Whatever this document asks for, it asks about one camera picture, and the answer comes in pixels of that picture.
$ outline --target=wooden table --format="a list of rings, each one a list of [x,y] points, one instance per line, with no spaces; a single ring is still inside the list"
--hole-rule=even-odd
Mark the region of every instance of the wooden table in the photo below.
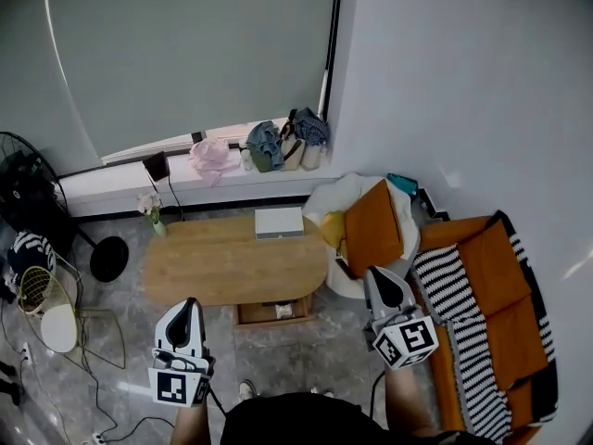
[[[327,260],[321,231],[303,222],[303,237],[270,240],[255,238],[254,215],[169,224],[146,250],[146,294],[168,307],[188,297],[237,305],[238,324],[273,321],[274,303],[296,300],[293,320],[307,319]]]

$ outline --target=gray tile floor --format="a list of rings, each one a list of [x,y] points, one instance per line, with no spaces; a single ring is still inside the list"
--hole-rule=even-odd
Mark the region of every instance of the gray tile floor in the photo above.
[[[187,218],[234,216],[250,211],[205,211],[188,214]],[[164,221],[175,220],[176,216],[167,216]],[[82,307],[112,310],[123,335],[125,354],[111,313],[83,312],[89,336],[87,348],[118,365],[123,365],[125,359],[125,369],[119,369],[88,355],[98,381],[99,405],[118,422],[118,427],[107,432],[106,437],[118,439],[129,433],[142,417],[150,415],[173,421],[176,414],[175,408],[154,404],[147,395],[154,327],[164,312],[146,299],[142,286],[145,247],[154,233],[143,218],[89,222],[83,228],[96,240],[119,235],[130,248],[126,271],[110,284],[100,284],[90,275],[91,250],[87,245],[77,241],[74,249],[84,284]],[[366,350],[362,339],[361,328],[367,312],[362,302],[334,299],[327,287],[319,292],[314,299],[315,320],[284,327],[235,329],[231,307],[204,309],[208,346],[217,360],[211,385],[225,409],[238,403],[239,382],[250,379],[264,395],[307,391],[315,386],[333,388],[337,398],[360,404],[368,413],[372,382],[383,365],[376,353]],[[66,443],[60,414],[72,444],[90,439],[94,431],[113,426],[95,408],[95,381],[61,355],[45,348],[15,305],[5,305],[4,325],[8,339],[17,350],[24,341],[29,342],[34,370],[22,364],[26,398],[20,408],[13,406],[7,395],[0,394],[0,441],[27,445]],[[36,320],[32,320],[32,328],[39,332]],[[18,354],[3,338],[0,345],[0,359],[19,366]],[[80,355],[75,350],[69,356],[80,363]],[[430,367],[427,362],[414,367],[437,421]],[[384,400],[385,392],[380,385],[375,417],[382,426],[385,426]],[[212,442],[218,443],[224,422],[213,402],[208,402],[208,416]],[[145,421],[124,443],[167,443],[170,432],[165,423]]]

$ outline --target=gray wall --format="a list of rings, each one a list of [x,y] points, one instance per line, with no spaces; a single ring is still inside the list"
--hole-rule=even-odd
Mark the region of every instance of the gray wall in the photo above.
[[[535,442],[576,443],[593,419],[593,0],[343,6],[333,167],[418,177],[455,218],[509,214],[559,358]]]
[[[69,101],[44,0],[0,0],[0,131],[31,142],[58,174],[101,165]]]

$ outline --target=fan base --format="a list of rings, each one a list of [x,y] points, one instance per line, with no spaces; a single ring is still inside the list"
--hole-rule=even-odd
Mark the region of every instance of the fan base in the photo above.
[[[91,273],[99,282],[112,282],[128,264],[128,245],[121,237],[106,237],[91,255]]]

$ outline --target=white flower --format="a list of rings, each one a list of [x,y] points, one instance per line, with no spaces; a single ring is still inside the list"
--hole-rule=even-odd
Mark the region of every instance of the white flower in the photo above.
[[[143,193],[138,197],[138,210],[149,215],[154,208],[160,208],[160,196],[158,193]]]

